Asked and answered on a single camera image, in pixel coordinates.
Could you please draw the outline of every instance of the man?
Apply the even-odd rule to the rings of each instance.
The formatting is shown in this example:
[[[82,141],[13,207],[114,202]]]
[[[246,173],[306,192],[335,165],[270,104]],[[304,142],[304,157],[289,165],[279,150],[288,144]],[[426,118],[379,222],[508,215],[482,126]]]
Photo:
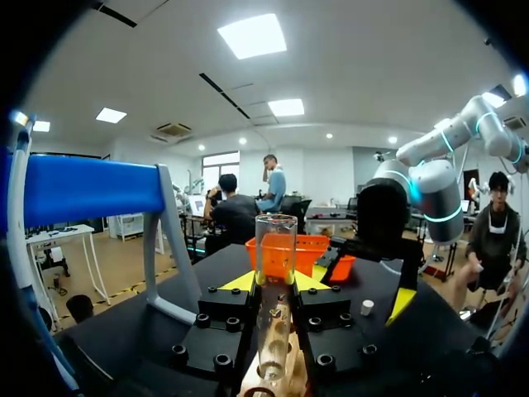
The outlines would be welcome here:
[[[212,208],[212,200],[219,189],[225,194],[226,200]],[[225,174],[218,180],[218,186],[207,192],[204,218],[226,228],[221,240],[217,241],[217,249],[230,244],[245,244],[255,237],[255,217],[260,211],[252,197],[237,194],[236,189],[237,177]]]
[[[503,172],[495,172],[488,185],[492,201],[479,213],[472,227],[466,248],[469,261],[455,277],[454,309],[459,312],[463,308],[467,288],[473,292],[478,287],[498,290],[512,270],[509,303],[502,309],[502,315],[505,316],[521,287],[518,270],[525,262],[527,248],[522,232],[517,257],[511,269],[510,251],[518,241],[520,220],[506,203],[509,185],[507,176]]]
[[[281,169],[281,166],[278,165],[278,159],[275,155],[266,155],[263,159],[263,162],[264,172],[272,172],[268,178],[268,193],[264,195],[262,200],[257,202],[257,205],[263,212],[279,211],[281,207],[281,200],[287,191],[287,181],[284,178],[284,172]]]

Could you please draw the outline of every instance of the hand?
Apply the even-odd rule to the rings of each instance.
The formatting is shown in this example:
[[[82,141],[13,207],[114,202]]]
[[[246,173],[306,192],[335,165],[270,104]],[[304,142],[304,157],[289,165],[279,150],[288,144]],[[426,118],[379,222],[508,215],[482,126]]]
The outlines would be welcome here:
[[[218,186],[215,186],[213,189],[211,189],[211,190],[209,191],[209,194],[207,195],[207,197],[208,197],[209,199],[212,199],[212,198],[215,197],[215,195],[218,193],[218,190],[219,190]]]

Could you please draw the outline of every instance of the man in black shirt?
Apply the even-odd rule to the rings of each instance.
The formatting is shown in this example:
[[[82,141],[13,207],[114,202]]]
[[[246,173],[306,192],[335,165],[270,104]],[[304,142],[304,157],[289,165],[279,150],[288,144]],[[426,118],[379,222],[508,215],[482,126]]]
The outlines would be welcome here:
[[[226,200],[212,208],[212,198],[222,190]],[[255,200],[244,194],[237,194],[237,177],[233,174],[222,175],[215,187],[207,194],[204,218],[213,220],[226,228],[221,246],[245,244],[255,237],[255,217],[260,213]]]

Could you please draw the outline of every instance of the black shirt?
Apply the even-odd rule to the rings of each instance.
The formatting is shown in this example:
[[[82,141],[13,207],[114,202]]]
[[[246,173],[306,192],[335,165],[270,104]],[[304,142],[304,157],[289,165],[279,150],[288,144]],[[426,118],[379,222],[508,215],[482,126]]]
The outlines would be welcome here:
[[[257,203],[250,196],[236,194],[220,202],[211,212],[212,219],[226,228],[226,239],[233,244],[245,244],[255,237]]]

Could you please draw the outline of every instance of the man wearing mask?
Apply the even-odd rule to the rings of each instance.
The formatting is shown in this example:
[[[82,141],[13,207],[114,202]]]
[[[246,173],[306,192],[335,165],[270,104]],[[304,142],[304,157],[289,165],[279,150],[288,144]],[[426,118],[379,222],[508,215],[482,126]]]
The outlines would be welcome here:
[[[509,303],[502,309],[505,316],[521,288],[518,271],[526,260],[527,248],[522,232],[512,268],[511,250],[516,247],[521,225],[518,214],[506,202],[509,180],[503,172],[495,172],[488,185],[492,200],[472,227],[466,248],[469,261],[455,277],[454,309],[459,312],[463,308],[467,288],[473,292],[479,287],[498,290],[511,271]]]
[[[281,201],[287,191],[287,181],[275,155],[266,155],[263,163],[264,172],[271,171],[268,178],[269,188],[268,193],[264,195],[262,200],[257,202],[257,205],[265,213],[267,211],[276,212],[280,210]]]

